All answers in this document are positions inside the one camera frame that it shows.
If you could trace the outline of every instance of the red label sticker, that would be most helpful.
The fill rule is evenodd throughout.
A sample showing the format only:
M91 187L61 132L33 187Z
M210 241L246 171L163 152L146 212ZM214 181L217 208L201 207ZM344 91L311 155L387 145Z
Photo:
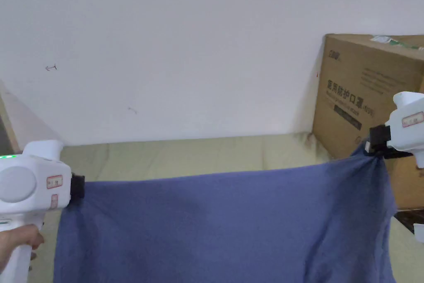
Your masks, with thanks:
M408 127L415 124L420 124L421 122L424 122L424 112L422 111L419 113L404 117L402 119L402 127Z
M47 177L47 189L60 187L63 184L63 176L51 176Z
M52 195L52 201L50 203L50 209L56 209L57 208L58 200L59 200L59 195Z

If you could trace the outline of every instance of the blue cloth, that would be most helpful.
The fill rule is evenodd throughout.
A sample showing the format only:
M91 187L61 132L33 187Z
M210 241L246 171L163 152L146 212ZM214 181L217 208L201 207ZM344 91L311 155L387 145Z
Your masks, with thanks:
M54 282L394 282L384 161L87 182L62 213Z

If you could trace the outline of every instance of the human hand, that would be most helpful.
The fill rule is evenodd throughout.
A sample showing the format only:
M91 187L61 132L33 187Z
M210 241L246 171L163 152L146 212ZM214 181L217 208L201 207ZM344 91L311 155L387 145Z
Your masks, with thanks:
M3 272L16 247L27 244L35 250L41 243L44 243L44 238L35 225L25 225L0 232L0 273ZM35 253L32 253L31 260L35 256Z

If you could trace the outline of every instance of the beige mattress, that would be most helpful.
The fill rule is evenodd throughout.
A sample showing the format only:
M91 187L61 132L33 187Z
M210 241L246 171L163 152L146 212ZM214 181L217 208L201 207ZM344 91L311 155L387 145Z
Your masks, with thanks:
M300 167L327 162L331 157L313 135L300 133L72 146L64 149L61 159L87 181L104 181ZM53 281L59 217L60 212L46 216L46 243L32 261L30 283ZM390 255L398 283L423 282L424 247L396 219L392 222Z

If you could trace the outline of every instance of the circular button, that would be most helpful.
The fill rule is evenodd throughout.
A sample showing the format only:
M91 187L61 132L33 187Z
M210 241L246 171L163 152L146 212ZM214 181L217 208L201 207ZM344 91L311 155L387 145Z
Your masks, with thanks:
M34 193L36 184L35 176L28 168L6 168L0 172L0 200L22 201Z

